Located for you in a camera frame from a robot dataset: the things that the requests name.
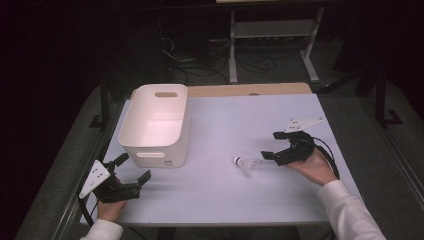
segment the white desk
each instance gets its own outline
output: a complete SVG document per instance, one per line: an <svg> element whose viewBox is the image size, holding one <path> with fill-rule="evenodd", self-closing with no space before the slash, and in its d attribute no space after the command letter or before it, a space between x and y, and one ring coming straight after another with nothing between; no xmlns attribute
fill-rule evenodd
<svg viewBox="0 0 424 240"><path fill-rule="evenodd" d="M125 152L117 137L128 105L105 162ZM192 127L185 164L176 169L150 169L152 178L142 188L141 198L129 201L120 224L260 226L328 221L316 196L318 186L299 173L262 160L261 169L250 179L232 162L235 156L262 159L262 150L288 148L287 141L274 140L272 133L282 131L290 118L324 116L316 95L191 97L188 107ZM327 120L306 132L331 147L342 180L359 196ZM116 172L121 182L131 183L146 170L129 159ZM87 203L89 211L94 204L92 194Z"/></svg>

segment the person's arm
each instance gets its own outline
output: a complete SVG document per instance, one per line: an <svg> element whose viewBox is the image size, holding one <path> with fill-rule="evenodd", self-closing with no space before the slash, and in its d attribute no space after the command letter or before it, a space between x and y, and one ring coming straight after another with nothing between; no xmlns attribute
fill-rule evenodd
<svg viewBox="0 0 424 240"><path fill-rule="evenodd" d="M318 149L306 161L287 166L323 186L318 191L318 196L324 203L330 224L340 240L386 239L366 206L337 179Z"/></svg>
<svg viewBox="0 0 424 240"><path fill-rule="evenodd" d="M97 220L90 228L87 236L81 240L118 240L122 235L122 227L114 223L118 220L126 201L102 203L97 205Z"/></svg>

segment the person's left hand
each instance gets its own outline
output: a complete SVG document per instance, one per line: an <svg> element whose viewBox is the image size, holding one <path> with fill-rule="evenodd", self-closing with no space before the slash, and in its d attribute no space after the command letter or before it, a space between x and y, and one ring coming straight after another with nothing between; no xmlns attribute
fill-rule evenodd
<svg viewBox="0 0 424 240"><path fill-rule="evenodd" d="M102 203L99 201L97 205L97 219L115 222L119 219L122 209L127 205L127 201L115 203Z"/></svg>

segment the white sleeve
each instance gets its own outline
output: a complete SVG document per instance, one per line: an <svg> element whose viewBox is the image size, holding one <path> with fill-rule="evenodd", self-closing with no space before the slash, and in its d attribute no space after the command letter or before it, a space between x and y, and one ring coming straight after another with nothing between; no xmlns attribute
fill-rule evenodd
<svg viewBox="0 0 424 240"><path fill-rule="evenodd" d="M118 240L122 235L122 227L116 223L97 219L87 236L81 240Z"/></svg>
<svg viewBox="0 0 424 240"><path fill-rule="evenodd" d="M342 181L327 183L318 191L318 196L338 239L386 239L364 203L352 195Z"/></svg>

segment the sleeve cuff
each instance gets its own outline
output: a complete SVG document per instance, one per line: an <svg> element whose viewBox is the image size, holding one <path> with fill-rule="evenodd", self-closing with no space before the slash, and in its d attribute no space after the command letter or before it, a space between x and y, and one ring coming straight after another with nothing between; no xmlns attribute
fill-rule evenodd
<svg viewBox="0 0 424 240"><path fill-rule="evenodd" d="M116 223L97 219L86 237L99 240L117 240L121 238L122 231L122 227Z"/></svg>
<svg viewBox="0 0 424 240"><path fill-rule="evenodd" d="M318 197L325 206L329 206L335 201L349 196L352 196L352 194L341 180L329 182L318 190Z"/></svg>

